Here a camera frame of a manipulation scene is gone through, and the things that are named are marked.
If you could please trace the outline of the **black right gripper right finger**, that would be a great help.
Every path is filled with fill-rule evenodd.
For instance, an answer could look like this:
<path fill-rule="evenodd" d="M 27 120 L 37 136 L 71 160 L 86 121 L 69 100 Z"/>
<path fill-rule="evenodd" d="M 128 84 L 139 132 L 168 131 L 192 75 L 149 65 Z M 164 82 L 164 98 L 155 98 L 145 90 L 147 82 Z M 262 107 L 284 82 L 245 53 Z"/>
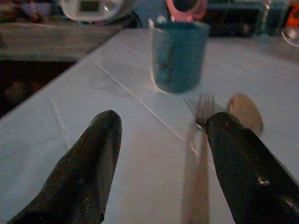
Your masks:
<path fill-rule="evenodd" d="M 250 129 L 218 112 L 206 133 L 235 224 L 299 224 L 299 182 Z"/>

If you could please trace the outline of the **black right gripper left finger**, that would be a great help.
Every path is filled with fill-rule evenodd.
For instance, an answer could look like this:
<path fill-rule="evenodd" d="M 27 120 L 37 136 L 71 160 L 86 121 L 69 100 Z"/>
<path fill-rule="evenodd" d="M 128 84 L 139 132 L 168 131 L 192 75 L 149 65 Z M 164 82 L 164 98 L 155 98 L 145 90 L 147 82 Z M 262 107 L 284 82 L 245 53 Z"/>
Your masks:
<path fill-rule="evenodd" d="M 38 195 L 8 224 L 102 224 L 121 138 L 119 114 L 107 110 L 96 115 Z"/>

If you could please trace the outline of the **silver metal fork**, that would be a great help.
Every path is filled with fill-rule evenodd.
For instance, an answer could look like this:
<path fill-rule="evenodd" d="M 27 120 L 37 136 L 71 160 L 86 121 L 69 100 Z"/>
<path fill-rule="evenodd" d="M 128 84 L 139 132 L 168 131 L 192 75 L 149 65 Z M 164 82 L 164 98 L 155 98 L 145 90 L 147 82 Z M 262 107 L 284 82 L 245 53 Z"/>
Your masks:
<path fill-rule="evenodd" d="M 208 140 L 206 135 L 206 121 L 214 112 L 214 97 L 210 94 L 200 94 L 196 125 L 201 129 L 200 157 L 198 169 L 198 201 L 196 220 L 198 224 L 209 224 L 209 181 L 208 181 Z"/>

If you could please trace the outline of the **silver metal spoon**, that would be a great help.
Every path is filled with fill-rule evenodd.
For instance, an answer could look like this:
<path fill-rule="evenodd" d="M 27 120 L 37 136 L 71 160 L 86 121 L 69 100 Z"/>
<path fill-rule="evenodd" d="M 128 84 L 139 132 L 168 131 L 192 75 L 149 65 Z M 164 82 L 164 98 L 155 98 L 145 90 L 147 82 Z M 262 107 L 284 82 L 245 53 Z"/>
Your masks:
<path fill-rule="evenodd" d="M 233 95 L 228 102 L 227 111 L 235 116 L 244 127 L 253 131 L 255 135 L 261 136 L 263 119 L 249 96 L 243 93 Z"/>

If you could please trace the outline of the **blue plastic cup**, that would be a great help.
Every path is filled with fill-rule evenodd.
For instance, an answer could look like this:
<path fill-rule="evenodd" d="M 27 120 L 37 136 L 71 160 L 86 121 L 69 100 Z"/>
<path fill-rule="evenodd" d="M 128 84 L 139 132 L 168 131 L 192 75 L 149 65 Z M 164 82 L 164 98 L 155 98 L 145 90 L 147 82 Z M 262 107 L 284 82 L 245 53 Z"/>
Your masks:
<path fill-rule="evenodd" d="M 209 31 L 203 22 L 149 20 L 150 73 L 160 90 L 177 94 L 199 84 Z"/>

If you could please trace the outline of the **teal box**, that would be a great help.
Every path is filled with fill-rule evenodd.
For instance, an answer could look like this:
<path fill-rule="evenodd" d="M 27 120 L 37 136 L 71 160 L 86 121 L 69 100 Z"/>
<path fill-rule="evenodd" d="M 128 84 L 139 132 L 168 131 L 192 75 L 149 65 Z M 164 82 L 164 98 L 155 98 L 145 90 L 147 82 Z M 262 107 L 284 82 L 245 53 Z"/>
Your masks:
<path fill-rule="evenodd" d="M 268 36 L 277 36 L 281 28 L 285 3 L 279 0 L 266 0 L 265 33 Z"/>

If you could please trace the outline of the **clear glass bowl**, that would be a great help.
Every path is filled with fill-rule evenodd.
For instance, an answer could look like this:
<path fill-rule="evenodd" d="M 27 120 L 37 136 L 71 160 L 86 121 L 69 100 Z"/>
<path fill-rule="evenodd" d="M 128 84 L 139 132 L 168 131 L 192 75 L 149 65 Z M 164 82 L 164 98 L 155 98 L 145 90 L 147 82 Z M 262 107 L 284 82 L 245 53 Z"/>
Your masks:
<path fill-rule="evenodd" d="M 114 18 L 125 0 L 60 0 L 63 13 L 73 21 L 104 21 Z"/>

